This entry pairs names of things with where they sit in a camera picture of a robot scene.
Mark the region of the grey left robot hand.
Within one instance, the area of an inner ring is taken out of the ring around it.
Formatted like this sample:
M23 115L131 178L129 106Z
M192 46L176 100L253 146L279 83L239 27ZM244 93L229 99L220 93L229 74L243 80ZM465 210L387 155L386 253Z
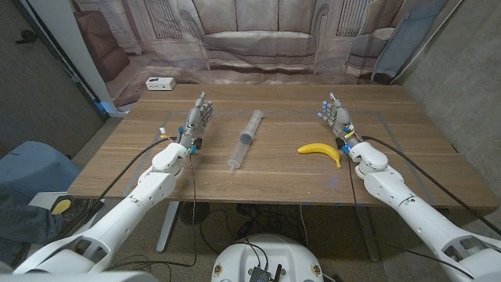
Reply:
M205 101L205 92L202 92L194 107L187 114L185 124L181 127L177 143L183 145L190 153L201 148L201 139L205 128L214 116L214 107L211 101Z

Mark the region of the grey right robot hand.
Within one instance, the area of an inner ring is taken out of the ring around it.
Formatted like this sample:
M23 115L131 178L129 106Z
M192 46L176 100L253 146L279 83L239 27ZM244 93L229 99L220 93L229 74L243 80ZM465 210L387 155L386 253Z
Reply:
M332 92L330 100L323 101L318 117L332 128L337 149L342 150L344 154L348 154L353 146L361 143L348 110Z

